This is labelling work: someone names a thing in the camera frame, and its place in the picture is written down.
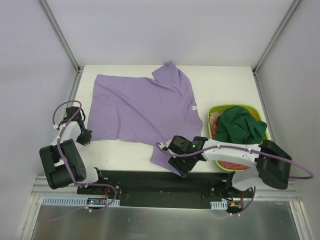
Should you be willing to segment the purple t shirt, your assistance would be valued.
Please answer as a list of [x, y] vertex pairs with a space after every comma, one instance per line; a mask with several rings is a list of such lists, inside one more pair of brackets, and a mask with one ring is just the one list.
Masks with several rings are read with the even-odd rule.
[[192, 140], [201, 135], [203, 122], [189, 78], [173, 62], [152, 76], [96, 76], [87, 122], [92, 141], [155, 146], [173, 136]]

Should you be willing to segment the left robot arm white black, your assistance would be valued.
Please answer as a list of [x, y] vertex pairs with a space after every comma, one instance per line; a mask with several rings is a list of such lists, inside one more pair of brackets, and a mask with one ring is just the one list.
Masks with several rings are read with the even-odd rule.
[[92, 131], [85, 128], [84, 111], [77, 106], [66, 109], [66, 117], [57, 126], [58, 135], [48, 146], [39, 150], [46, 180], [51, 189], [64, 188], [72, 183], [88, 184], [94, 194], [105, 191], [106, 183], [100, 179], [100, 170], [87, 168], [76, 144], [91, 143]]

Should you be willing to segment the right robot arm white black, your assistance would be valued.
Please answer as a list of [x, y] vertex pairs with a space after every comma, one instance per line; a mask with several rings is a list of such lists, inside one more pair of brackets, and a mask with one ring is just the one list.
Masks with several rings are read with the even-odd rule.
[[175, 135], [166, 144], [161, 144], [160, 149], [170, 155], [169, 164], [182, 177], [186, 177], [199, 161], [223, 161], [245, 166], [245, 170], [232, 171], [227, 177], [225, 192], [233, 198], [256, 186], [266, 185], [278, 190], [288, 187], [292, 158], [271, 140], [236, 144], [202, 136], [189, 141]]

